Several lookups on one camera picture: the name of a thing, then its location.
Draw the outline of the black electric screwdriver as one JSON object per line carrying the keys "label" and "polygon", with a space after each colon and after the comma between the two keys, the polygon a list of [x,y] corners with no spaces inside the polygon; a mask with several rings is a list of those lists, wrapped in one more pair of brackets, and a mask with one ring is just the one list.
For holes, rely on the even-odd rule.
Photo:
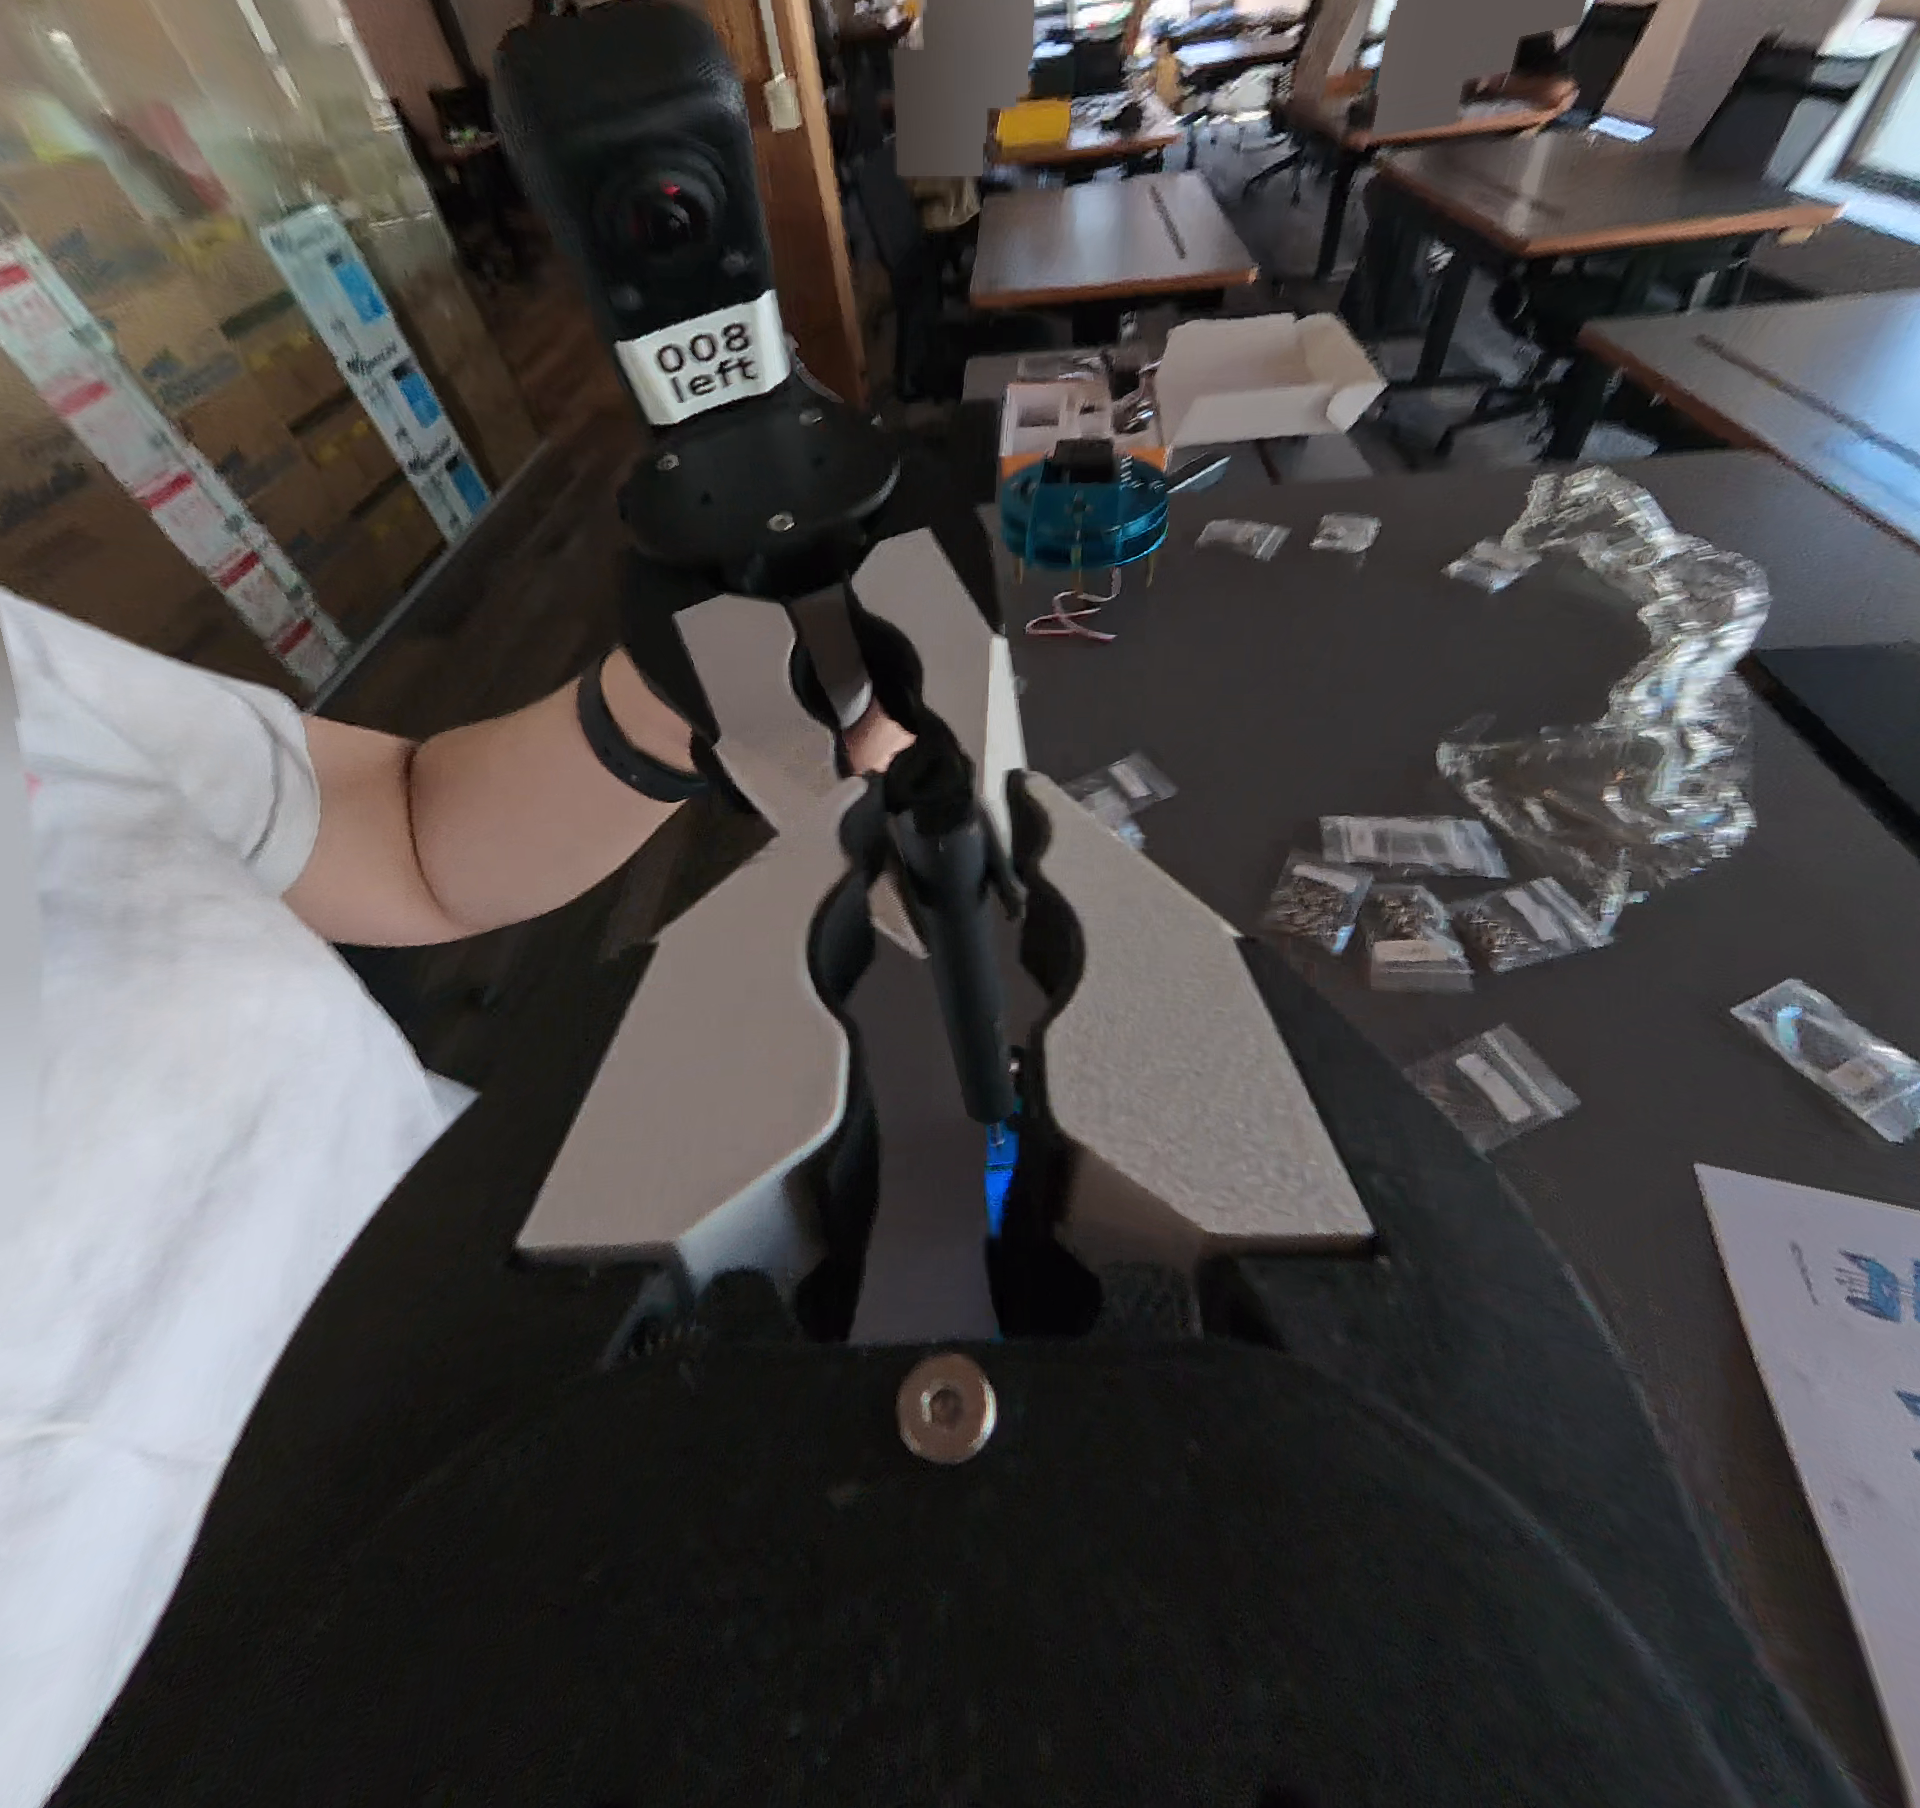
{"label": "black electric screwdriver", "polygon": [[1019,915],[1023,894],[977,804],[970,759],[932,733],[883,775],[906,913],[927,947],[965,1112],[1017,1120],[1019,1079],[1004,1022],[993,913]]}

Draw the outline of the stack of cardboard boxes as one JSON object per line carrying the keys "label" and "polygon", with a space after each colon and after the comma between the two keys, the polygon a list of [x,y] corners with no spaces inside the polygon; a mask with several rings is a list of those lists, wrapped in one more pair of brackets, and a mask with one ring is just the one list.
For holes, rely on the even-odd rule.
{"label": "stack of cardboard boxes", "polygon": [[454,380],[324,198],[4,92],[4,592],[324,691],[490,509]]}

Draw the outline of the blue bracket with black servo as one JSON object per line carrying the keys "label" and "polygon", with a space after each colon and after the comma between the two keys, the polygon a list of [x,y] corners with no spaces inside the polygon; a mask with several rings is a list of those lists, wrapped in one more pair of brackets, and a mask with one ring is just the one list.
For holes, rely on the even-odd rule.
{"label": "blue bracket with black servo", "polygon": [[981,1127],[981,1231],[1002,1242],[1019,1175],[1043,1152],[1043,1061],[1033,1045],[1013,1049],[1013,1112]]}

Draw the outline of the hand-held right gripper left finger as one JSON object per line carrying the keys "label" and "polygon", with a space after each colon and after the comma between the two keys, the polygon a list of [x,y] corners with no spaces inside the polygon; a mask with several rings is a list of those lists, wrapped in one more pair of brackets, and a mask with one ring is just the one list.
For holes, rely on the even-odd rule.
{"label": "hand-held right gripper left finger", "polygon": [[886,849],[879,781],[840,781],[659,938],[521,1220],[524,1258],[865,1273],[879,1134],[851,1007]]}

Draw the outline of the tan office chair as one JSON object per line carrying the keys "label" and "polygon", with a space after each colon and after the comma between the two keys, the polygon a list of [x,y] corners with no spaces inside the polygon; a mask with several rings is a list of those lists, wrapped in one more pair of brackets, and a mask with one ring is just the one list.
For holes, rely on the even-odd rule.
{"label": "tan office chair", "polygon": [[1288,74],[1286,119],[1342,113],[1368,86],[1355,70],[1379,0],[1313,0],[1301,57]]}

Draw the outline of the zip bag of small nuts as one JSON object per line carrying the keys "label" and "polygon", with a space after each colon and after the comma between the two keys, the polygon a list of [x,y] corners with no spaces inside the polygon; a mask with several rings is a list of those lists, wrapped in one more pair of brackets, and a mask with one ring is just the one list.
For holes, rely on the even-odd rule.
{"label": "zip bag of small nuts", "polygon": [[1509,1025],[1482,1031],[1418,1059],[1408,1080],[1476,1156],[1497,1156],[1582,1112],[1582,1095]]}

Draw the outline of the wood-edged office desk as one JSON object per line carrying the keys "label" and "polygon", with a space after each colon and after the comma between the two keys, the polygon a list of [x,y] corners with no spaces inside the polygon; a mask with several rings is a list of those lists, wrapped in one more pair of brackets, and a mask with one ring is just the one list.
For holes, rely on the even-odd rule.
{"label": "wood-edged office desk", "polygon": [[1918,291],[1590,321],[1582,365],[1918,541]]}
{"label": "wood-edged office desk", "polygon": [[1448,373],[1465,289],[1584,257],[1620,262],[1615,314],[1641,314],[1662,282],[1715,282],[1771,239],[1809,239],[1839,203],[1749,182],[1681,150],[1608,138],[1459,140],[1379,162],[1409,226],[1444,245],[1418,368],[1387,386],[1471,386]]}
{"label": "wood-edged office desk", "polygon": [[1203,172],[1146,172],[981,198],[966,301],[1140,306],[1259,282]]}

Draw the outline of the person's left forearm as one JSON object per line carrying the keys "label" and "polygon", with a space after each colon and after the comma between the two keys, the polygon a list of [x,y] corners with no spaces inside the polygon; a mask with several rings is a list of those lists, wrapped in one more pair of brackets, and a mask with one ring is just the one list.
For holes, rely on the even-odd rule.
{"label": "person's left forearm", "polygon": [[694,775],[694,732],[628,653],[542,700],[408,742],[302,715],[318,836],[286,904],[336,945],[420,947],[533,921],[616,874],[676,810],[596,739]]}

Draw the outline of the flat clear zip bag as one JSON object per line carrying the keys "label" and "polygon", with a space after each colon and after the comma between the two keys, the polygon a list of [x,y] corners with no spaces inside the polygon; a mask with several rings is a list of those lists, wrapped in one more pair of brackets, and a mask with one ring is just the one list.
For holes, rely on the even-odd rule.
{"label": "flat clear zip bag", "polygon": [[1065,795],[1124,846],[1146,852],[1140,814],[1176,802],[1178,781],[1172,781],[1146,751],[1125,751],[1103,766],[1068,780]]}

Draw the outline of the crumpled clear plastic wrap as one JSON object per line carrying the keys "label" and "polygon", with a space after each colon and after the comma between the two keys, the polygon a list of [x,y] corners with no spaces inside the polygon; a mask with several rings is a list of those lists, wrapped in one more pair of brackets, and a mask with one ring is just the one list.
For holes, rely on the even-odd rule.
{"label": "crumpled clear plastic wrap", "polygon": [[1769,578],[1600,465],[1537,477],[1516,520],[1448,576],[1502,594],[1548,561],[1574,561],[1624,600],[1644,656],[1595,718],[1493,739],[1476,715],[1440,739],[1438,771],[1609,938],[1624,908],[1754,835],[1754,696],[1740,663],[1769,619]]}

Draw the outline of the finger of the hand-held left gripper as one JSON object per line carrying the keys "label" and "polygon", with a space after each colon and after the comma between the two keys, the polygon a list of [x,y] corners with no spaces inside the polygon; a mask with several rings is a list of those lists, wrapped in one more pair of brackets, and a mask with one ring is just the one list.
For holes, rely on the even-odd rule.
{"label": "finger of the hand-held left gripper", "polygon": [[851,785],[842,732],[799,688],[809,656],[788,605],[707,599],[676,611],[676,635],[716,718],[716,764],[747,804],[774,836],[831,820]]}
{"label": "finger of the hand-held left gripper", "polygon": [[883,540],[851,578],[854,600],[906,643],[886,681],[917,711],[938,715],[976,766],[976,795],[1002,849],[1017,846],[1009,775],[1027,766],[1017,656],[993,611],[981,611],[936,531]]}

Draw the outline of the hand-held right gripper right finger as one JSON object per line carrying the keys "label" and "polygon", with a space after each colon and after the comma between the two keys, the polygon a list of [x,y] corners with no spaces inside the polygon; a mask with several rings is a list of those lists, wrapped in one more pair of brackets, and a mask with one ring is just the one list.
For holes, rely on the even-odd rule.
{"label": "hand-held right gripper right finger", "polygon": [[1375,1242],[1308,1079],[1216,908],[1048,775],[1009,775],[1027,886],[1019,1161],[1002,1242],[1347,1253]]}

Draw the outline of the open white cardboard box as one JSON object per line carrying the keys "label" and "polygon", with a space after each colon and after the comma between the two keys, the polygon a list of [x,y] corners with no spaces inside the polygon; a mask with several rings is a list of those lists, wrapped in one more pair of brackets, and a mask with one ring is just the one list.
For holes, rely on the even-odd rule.
{"label": "open white cardboard box", "polygon": [[1337,314],[1183,321],[1156,373],[1162,455],[1344,437],[1385,375]]}

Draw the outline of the wide clear zip bag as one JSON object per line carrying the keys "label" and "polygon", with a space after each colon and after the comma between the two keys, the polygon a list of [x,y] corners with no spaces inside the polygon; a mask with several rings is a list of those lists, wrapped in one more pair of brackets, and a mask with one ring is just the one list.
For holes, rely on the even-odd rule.
{"label": "wide clear zip bag", "polygon": [[1493,829],[1465,814],[1320,814],[1323,857],[1385,878],[1505,883]]}

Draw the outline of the zip bag of large nuts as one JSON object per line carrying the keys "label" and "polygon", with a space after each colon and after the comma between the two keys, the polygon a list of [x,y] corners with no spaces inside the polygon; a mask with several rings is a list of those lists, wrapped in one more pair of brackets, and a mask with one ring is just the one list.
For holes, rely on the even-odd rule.
{"label": "zip bag of large nuts", "polygon": [[1497,977],[1600,951],[1615,938],[1615,918],[1584,908],[1558,878],[1461,898],[1448,918],[1471,963]]}

